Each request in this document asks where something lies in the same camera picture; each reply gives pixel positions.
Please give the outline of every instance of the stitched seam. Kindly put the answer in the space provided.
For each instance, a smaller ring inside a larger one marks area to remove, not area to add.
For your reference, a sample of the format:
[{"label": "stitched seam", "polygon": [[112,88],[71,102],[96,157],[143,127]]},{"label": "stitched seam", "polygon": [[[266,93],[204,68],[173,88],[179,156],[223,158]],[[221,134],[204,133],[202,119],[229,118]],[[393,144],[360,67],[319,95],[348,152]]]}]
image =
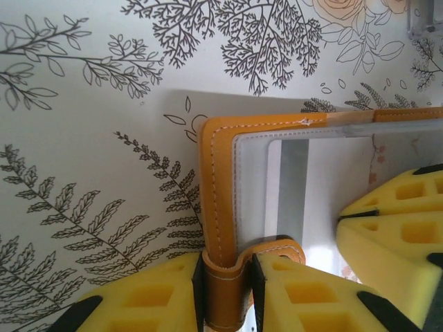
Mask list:
[{"label": "stitched seam", "polygon": [[[294,249],[294,250],[297,252],[298,258],[301,260],[302,257],[301,257],[301,255],[300,255],[300,251],[299,251],[296,247],[294,247],[294,246],[280,246],[280,247],[274,247],[274,248],[269,248],[269,249],[262,250],[262,251],[259,251],[259,252],[256,252],[256,253],[257,253],[257,254],[262,254],[262,253],[265,253],[265,252],[274,251],[274,250],[279,250],[279,249],[285,249],[285,248],[292,248],[292,249]],[[244,268],[245,268],[245,267],[246,267],[246,264],[243,264],[243,267],[242,267],[242,270],[240,271],[240,274],[239,274],[238,276],[236,276],[235,278],[221,278],[221,277],[218,277],[218,276],[216,276],[216,275],[213,275],[213,274],[210,273],[207,269],[205,269],[205,271],[206,271],[209,275],[213,276],[213,277],[216,278],[216,279],[220,279],[220,280],[228,280],[228,281],[229,281],[229,280],[235,280],[235,279],[238,279],[238,278],[243,274],[243,272],[244,272]],[[218,329],[234,329],[234,328],[237,328],[239,324],[243,324],[245,317],[246,317],[246,314],[243,315],[242,320],[240,320],[236,325],[230,325],[230,326],[220,326],[220,325],[216,325],[216,324],[214,324],[214,323],[212,323],[212,322],[208,322],[208,323],[211,324],[211,325],[213,325],[213,326],[215,326],[215,327],[217,327]]]},{"label": "stitched seam", "polygon": [[[319,129],[312,129],[310,131],[304,131],[304,132],[288,132],[288,133],[261,133],[254,136],[247,136],[243,137],[241,139],[248,140],[250,138],[265,138],[265,137],[281,137],[281,136],[297,136],[297,135],[307,135],[310,133],[338,133],[339,131],[336,129],[329,129],[329,130],[319,130]],[[239,187],[238,194],[237,194],[237,182],[242,182],[242,162],[241,162],[241,155],[242,155],[242,149],[239,149],[238,151],[238,160],[237,160],[237,144],[240,138],[235,139],[234,143],[234,151],[233,151],[233,174],[234,174],[234,181],[233,181],[233,223],[234,223],[234,231],[235,231],[235,247],[237,248],[237,251],[239,250],[239,241],[238,241],[238,232],[237,228],[239,228],[239,231],[242,231],[242,223],[238,223],[238,220],[242,220],[242,211],[239,211],[239,218],[237,218],[237,204],[235,203],[238,199],[238,204],[242,206],[242,187]]]},{"label": "stitched seam", "polygon": [[[299,251],[296,247],[294,247],[294,246],[280,246],[280,247],[274,247],[274,248],[269,248],[269,249],[267,249],[267,250],[262,250],[262,251],[254,252],[254,253],[256,253],[256,254],[264,254],[264,253],[269,252],[269,251],[281,250],[281,249],[285,249],[285,248],[291,248],[291,249],[294,249],[294,250],[297,252],[298,259],[301,261],[301,258],[302,258],[302,257],[301,257],[300,251]],[[246,264],[243,264],[242,269],[240,270],[240,273],[238,274],[238,276],[236,276],[236,277],[232,277],[232,278],[222,278],[222,277],[218,277],[218,276],[212,274],[211,272],[209,272],[207,268],[205,269],[205,271],[206,271],[206,273],[208,273],[210,276],[214,277],[215,279],[218,279],[218,280],[226,280],[226,281],[232,281],[232,280],[236,280],[236,279],[240,278],[241,275],[243,274],[245,268],[246,268]]]},{"label": "stitched seam", "polygon": [[[324,122],[325,120],[312,120],[312,123],[315,122]],[[234,129],[234,128],[251,128],[251,127],[261,127],[261,126],[276,126],[276,125],[294,125],[300,124],[300,121],[286,121],[286,122],[269,122],[269,123],[257,123],[257,124],[238,124],[236,126],[227,126],[220,127],[213,131],[213,135],[210,139],[210,157],[211,157],[211,167],[212,167],[212,176],[213,176],[213,201],[214,201],[214,215],[215,215],[215,231],[217,233],[217,242],[219,247],[219,257],[220,261],[222,261],[222,242],[220,240],[220,229],[219,229],[219,221],[218,221],[218,213],[217,213],[217,190],[215,187],[215,159],[214,159],[214,139],[217,133],[221,130],[225,129]]]},{"label": "stitched seam", "polygon": [[416,116],[417,114],[442,114],[443,111],[433,111],[433,112],[417,112],[417,113],[398,113],[398,114],[379,114],[376,116]]},{"label": "stitched seam", "polygon": [[240,320],[240,321],[237,323],[237,325],[220,326],[220,325],[214,324],[214,323],[212,323],[212,322],[209,322],[209,324],[211,324],[211,325],[214,326],[214,327],[217,327],[218,329],[234,329],[234,328],[237,328],[239,325],[240,325],[240,327],[241,327],[241,325],[243,325],[243,322],[244,322],[244,318],[245,318],[245,317],[246,317],[246,315],[243,315],[242,320]]},{"label": "stitched seam", "polygon": [[[238,195],[237,195],[237,168],[236,168],[236,164],[237,164],[237,142],[239,141],[239,136],[235,139],[235,143],[234,143],[234,162],[233,162],[233,171],[234,171],[234,183],[233,183],[233,211],[234,211],[234,215],[233,215],[233,223],[234,223],[234,233],[235,233],[235,247],[237,249],[237,252],[239,251],[238,248],[238,231],[237,231],[237,204],[235,203],[238,200],[241,202],[242,201],[242,191],[240,190]],[[238,176],[239,176],[239,180],[241,179],[242,176],[242,163],[241,163],[241,154],[242,154],[242,149],[239,149],[239,153],[238,153],[238,163],[239,163],[239,169],[238,169]],[[242,220],[242,209],[239,209],[239,219]],[[242,224],[240,223],[239,225],[239,231],[242,231]]]}]

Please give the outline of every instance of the yellow foam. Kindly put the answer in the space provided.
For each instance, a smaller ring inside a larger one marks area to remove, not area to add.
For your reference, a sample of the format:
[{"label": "yellow foam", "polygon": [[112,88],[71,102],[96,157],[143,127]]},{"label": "yellow foam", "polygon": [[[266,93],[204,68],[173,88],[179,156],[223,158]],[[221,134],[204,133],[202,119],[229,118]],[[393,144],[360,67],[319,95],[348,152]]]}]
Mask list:
[{"label": "yellow foam", "polygon": [[343,219],[337,244],[360,280],[422,328],[442,276],[426,257],[443,252],[443,212]]},{"label": "yellow foam", "polygon": [[341,216],[369,211],[380,215],[443,210],[443,172],[393,178],[341,212]]},{"label": "yellow foam", "polygon": [[198,258],[186,254],[86,294],[83,299],[103,300],[78,332],[197,331],[192,276]]},{"label": "yellow foam", "polygon": [[370,287],[275,255],[259,255],[266,278],[263,331],[378,332],[386,328],[358,299]]}]

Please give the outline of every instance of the leather cover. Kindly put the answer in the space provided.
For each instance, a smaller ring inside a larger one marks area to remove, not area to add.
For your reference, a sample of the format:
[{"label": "leather cover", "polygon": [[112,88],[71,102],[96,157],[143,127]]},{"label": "leather cover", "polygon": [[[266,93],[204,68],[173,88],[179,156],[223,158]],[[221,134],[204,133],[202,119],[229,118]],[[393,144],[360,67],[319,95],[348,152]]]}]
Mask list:
[{"label": "leather cover", "polygon": [[304,113],[209,119],[199,133],[201,206],[206,249],[206,323],[216,331],[237,331],[249,307],[248,262],[254,252],[274,252],[305,262],[300,246],[279,240],[237,252],[233,218],[233,140],[242,133],[321,128],[347,124],[443,118],[443,107],[345,113]]}]

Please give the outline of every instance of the black foam edge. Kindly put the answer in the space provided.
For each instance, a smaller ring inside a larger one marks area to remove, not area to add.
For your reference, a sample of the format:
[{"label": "black foam edge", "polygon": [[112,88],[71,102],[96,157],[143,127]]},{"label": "black foam edge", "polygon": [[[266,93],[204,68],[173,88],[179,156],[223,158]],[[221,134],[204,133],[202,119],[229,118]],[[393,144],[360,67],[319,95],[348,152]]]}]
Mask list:
[{"label": "black foam edge", "polygon": [[103,297],[94,295],[73,304],[47,332],[76,332],[102,300]]},{"label": "black foam edge", "polygon": [[436,164],[419,168],[415,172],[413,172],[413,175],[423,175],[440,171],[443,171],[443,164]]},{"label": "black foam edge", "polygon": [[384,297],[366,292],[357,293],[359,300],[373,314],[388,332],[420,332],[421,330],[412,323],[394,304]]},{"label": "black foam edge", "polygon": [[198,332],[203,332],[205,318],[205,281],[204,281],[204,262],[200,254],[192,275],[192,288],[194,290],[195,319]]},{"label": "black foam edge", "polygon": [[263,332],[265,284],[266,277],[264,276],[262,270],[262,264],[260,264],[257,254],[254,254],[251,262],[251,285],[252,294],[254,296],[255,323],[257,325],[257,332]]},{"label": "black foam edge", "polygon": [[[429,254],[426,259],[429,263],[432,263],[443,270],[443,253],[433,252]],[[443,275],[440,277],[431,305],[429,306],[428,315],[424,321],[423,331],[443,331]]]},{"label": "black foam edge", "polygon": [[379,216],[380,215],[380,211],[378,211],[377,209],[375,210],[371,210],[371,211],[366,211],[366,212],[360,212],[360,213],[354,213],[354,214],[348,214],[345,216],[340,216],[338,218],[338,221],[342,221],[343,219],[348,219],[348,218],[363,218],[365,216]]}]

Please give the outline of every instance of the floral wallpaper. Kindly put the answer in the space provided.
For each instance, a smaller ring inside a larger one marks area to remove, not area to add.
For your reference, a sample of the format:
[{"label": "floral wallpaper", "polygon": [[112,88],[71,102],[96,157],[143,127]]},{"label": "floral wallpaper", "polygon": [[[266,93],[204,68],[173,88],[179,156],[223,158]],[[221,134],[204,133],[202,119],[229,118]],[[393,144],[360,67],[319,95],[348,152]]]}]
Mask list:
[{"label": "floral wallpaper", "polygon": [[[2,8],[5,332],[43,332],[93,287],[203,248],[206,118],[442,103],[443,41],[407,38],[406,0]],[[369,183],[388,157],[373,142]]]}]

